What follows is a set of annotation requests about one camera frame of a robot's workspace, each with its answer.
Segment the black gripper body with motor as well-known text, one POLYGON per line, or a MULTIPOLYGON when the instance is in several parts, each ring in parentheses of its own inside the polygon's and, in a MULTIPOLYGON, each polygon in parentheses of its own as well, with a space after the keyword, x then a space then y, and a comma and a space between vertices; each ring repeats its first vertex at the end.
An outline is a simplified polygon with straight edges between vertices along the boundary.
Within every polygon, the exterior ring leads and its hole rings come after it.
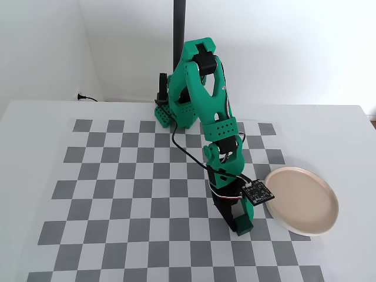
POLYGON ((220 212, 231 212, 231 207, 244 197, 241 189, 243 185, 242 180, 235 180, 222 188, 210 183, 214 205, 220 212))

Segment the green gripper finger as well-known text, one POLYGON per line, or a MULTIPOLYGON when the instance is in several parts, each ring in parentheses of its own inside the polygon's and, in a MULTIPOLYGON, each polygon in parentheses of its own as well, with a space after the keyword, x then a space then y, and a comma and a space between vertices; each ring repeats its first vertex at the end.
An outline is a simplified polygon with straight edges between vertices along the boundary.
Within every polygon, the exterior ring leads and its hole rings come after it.
POLYGON ((242 236, 253 229, 252 220, 254 219, 254 207, 248 200, 241 200, 243 214, 236 216, 236 233, 242 236))

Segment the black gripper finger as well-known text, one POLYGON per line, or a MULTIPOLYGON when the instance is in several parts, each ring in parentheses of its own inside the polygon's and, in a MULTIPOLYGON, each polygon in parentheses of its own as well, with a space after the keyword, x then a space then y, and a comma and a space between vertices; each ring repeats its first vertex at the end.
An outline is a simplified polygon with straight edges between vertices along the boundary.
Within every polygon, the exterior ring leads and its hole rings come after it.
POLYGON ((230 229, 233 232, 237 231, 237 224, 234 220, 233 214, 232 214, 232 205, 233 202, 214 202, 214 205, 217 207, 218 211, 230 227, 230 229))

